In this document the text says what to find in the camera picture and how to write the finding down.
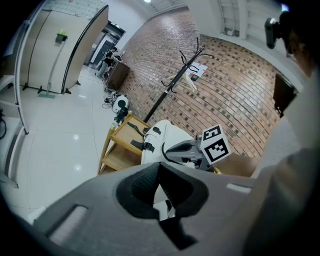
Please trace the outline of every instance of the black hook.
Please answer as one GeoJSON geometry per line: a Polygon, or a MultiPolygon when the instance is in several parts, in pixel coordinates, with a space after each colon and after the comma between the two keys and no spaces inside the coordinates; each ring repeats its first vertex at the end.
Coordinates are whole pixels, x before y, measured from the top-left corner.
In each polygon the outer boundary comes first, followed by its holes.
{"type": "Polygon", "coordinates": [[[211,55],[211,54],[207,54],[207,53],[200,54],[198,57],[203,56],[203,55],[205,55],[205,56],[210,56],[210,57],[212,57],[212,58],[215,57],[215,56],[213,56],[213,55],[211,55]]]}
{"type": "Polygon", "coordinates": [[[182,56],[184,57],[184,61],[185,62],[187,62],[187,58],[186,58],[186,56],[182,53],[182,51],[181,50],[179,50],[179,52],[182,54],[182,56]]]}
{"type": "Polygon", "coordinates": [[[173,86],[171,87],[171,92],[173,92],[174,94],[176,94],[176,92],[175,92],[175,91],[173,91],[173,90],[172,90],[172,88],[173,88],[173,86]]]}
{"type": "Polygon", "coordinates": [[[198,52],[199,50],[199,38],[197,37],[196,38],[196,53],[198,52]]]}
{"type": "Polygon", "coordinates": [[[193,67],[193,68],[195,68],[196,70],[200,70],[199,68],[197,68],[196,66],[194,66],[194,65],[191,65],[190,67],[193,67]]]}
{"type": "Polygon", "coordinates": [[[165,87],[168,87],[169,85],[165,85],[164,81],[160,81],[165,87]]]}

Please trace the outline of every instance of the black cable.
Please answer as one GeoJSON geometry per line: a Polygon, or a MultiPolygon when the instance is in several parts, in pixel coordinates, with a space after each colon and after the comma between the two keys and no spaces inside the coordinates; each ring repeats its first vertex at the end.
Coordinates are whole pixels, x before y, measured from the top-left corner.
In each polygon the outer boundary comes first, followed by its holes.
{"type": "Polygon", "coordinates": [[[102,107],[104,109],[110,109],[114,106],[117,98],[120,96],[119,93],[115,93],[113,94],[112,96],[107,96],[107,95],[104,95],[103,96],[103,99],[104,99],[104,103],[102,104],[102,107]]]}
{"type": "Polygon", "coordinates": [[[181,165],[181,166],[182,166],[181,163],[176,162],[176,161],[174,161],[174,160],[171,160],[171,159],[169,159],[169,158],[166,156],[166,153],[165,153],[165,151],[164,151],[164,147],[165,147],[165,143],[163,143],[162,146],[161,146],[161,151],[162,151],[162,155],[164,156],[164,158],[165,158],[168,162],[172,162],[172,163],[175,163],[175,164],[178,164],[178,165],[181,165]]]}

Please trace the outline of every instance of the white garment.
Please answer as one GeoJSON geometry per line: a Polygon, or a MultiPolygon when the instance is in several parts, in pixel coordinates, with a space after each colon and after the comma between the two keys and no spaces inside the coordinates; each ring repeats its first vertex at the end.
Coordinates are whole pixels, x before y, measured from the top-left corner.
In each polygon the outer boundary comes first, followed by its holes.
{"type": "Polygon", "coordinates": [[[166,152],[172,146],[188,140],[193,140],[188,133],[179,127],[171,124],[168,120],[157,122],[144,136],[144,142],[151,143],[154,151],[143,150],[141,156],[141,164],[167,161],[162,153],[162,144],[164,143],[163,151],[166,152]],[[161,134],[153,131],[153,127],[159,128],[161,134]]]}
{"type": "Polygon", "coordinates": [[[108,64],[105,63],[104,61],[102,62],[102,67],[100,68],[99,72],[96,74],[98,78],[102,78],[103,74],[106,72],[108,64]]]}
{"type": "Polygon", "coordinates": [[[320,76],[316,69],[308,84],[284,111],[272,129],[263,156],[252,178],[267,166],[277,165],[285,157],[303,149],[312,149],[320,142],[320,76]]]}

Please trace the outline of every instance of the shelf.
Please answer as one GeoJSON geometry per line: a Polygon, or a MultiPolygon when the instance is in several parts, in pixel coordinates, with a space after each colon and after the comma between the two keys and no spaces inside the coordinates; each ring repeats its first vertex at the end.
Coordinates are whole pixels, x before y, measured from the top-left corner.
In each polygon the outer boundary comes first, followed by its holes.
{"type": "Polygon", "coordinates": [[[101,169],[101,171],[99,172],[99,176],[100,175],[104,175],[104,174],[111,174],[116,172],[115,169],[111,168],[110,166],[104,165],[104,167],[101,169]]]}
{"type": "Polygon", "coordinates": [[[102,162],[116,171],[120,171],[132,166],[140,165],[141,156],[131,152],[119,144],[114,144],[102,159],[102,162]]]}
{"type": "MultiPolygon", "coordinates": [[[[3,117],[6,124],[6,134],[2,140],[0,140],[0,172],[5,172],[6,162],[10,147],[15,136],[18,134],[18,130],[22,127],[20,119],[16,117],[3,117]]],[[[0,134],[4,132],[4,124],[1,123],[0,134]]]]}
{"type": "Polygon", "coordinates": [[[131,116],[130,118],[127,118],[122,125],[111,134],[111,140],[120,144],[129,151],[142,156],[142,150],[132,145],[131,142],[132,140],[135,140],[136,142],[144,143],[145,139],[134,128],[129,126],[128,123],[136,125],[141,133],[143,132],[144,128],[151,128],[149,125],[137,119],[135,116],[131,116]]]}
{"type": "Polygon", "coordinates": [[[2,78],[0,78],[0,91],[5,88],[8,84],[13,83],[15,80],[14,75],[5,74],[2,78]]]}

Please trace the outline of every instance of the black strap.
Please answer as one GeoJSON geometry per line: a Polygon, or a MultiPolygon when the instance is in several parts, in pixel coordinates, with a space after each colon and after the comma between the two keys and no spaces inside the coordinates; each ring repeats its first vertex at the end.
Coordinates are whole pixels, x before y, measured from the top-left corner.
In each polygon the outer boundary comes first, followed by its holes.
{"type": "MultiPolygon", "coordinates": [[[[143,129],[143,132],[146,134],[147,132],[150,131],[150,129],[151,129],[151,128],[144,128],[144,129],[143,129]]],[[[152,130],[153,130],[154,132],[156,132],[157,134],[161,135],[161,131],[160,131],[160,129],[159,129],[158,127],[153,127],[152,130]]]]}
{"type": "Polygon", "coordinates": [[[147,132],[149,132],[150,129],[151,129],[151,128],[147,128],[147,127],[146,127],[146,128],[143,129],[143,132],[146,134],[147,132]]]}
{"type": "Polygon", "coordinates": [[[135,124],[130,123],[130,122],[127,122],[127,124],[128,124],[129,126],[131,126],[133,129],[135,129],[142,137],[145,136],[143,133],[141,133],[141,132],[139,131],[138,126],[136,126],[135,124]]]}
{"type": "Polygon", "coordinates": [[[136,148],[140,149],[140,150],[149,150],[151,151],[152,153],[154,152],[155,150],[155,147],[152,146],[151,143],[149,142],[145,142],[145,143],[142,143],[142,142],[138,142],[136,140],[132,140],[131,141],[131,144],[134,145],[136,148]]]}
{"type": "Polygon", "coordinates": [[[158,127],[153,127],[152,130],[154,132],[156,132],[157,134],[161,135],[161,131],[160,131],[160,129],[158,127]]]}

